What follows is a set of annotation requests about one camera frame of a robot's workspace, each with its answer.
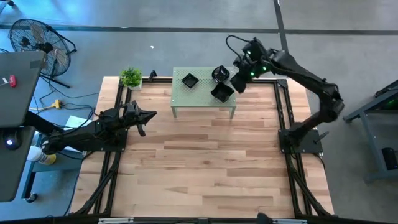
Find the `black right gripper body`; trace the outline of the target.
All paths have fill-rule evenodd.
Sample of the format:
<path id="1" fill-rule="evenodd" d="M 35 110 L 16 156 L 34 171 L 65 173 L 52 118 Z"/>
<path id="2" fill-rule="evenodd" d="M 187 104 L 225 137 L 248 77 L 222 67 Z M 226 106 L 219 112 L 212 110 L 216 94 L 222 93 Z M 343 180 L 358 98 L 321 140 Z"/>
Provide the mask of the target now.
<path id="1" fill-rule="evenodd" d="M 239 55 L 234 60 L 234 66 L 238 68 L 237 76 L 241 80 L 259 78 L 262 74 L 271 71 L 271 65 L 263 61 L 253 61 L 248 55 Z"/>

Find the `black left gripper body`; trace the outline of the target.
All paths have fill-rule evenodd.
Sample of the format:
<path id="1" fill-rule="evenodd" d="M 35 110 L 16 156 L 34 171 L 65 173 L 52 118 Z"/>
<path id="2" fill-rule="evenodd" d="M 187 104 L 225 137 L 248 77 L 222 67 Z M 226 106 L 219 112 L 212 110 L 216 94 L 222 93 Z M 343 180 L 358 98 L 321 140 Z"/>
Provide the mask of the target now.
<path id="1" fill-rule="evenodd" d="M 146 124 L 140 123 L 140 111 L 125 111 L 123 113 L 124 125 L 125 127 L 136 126 L 140 136 L 146 136 L 146 132 L 144 131 L 143 126 Z"/>

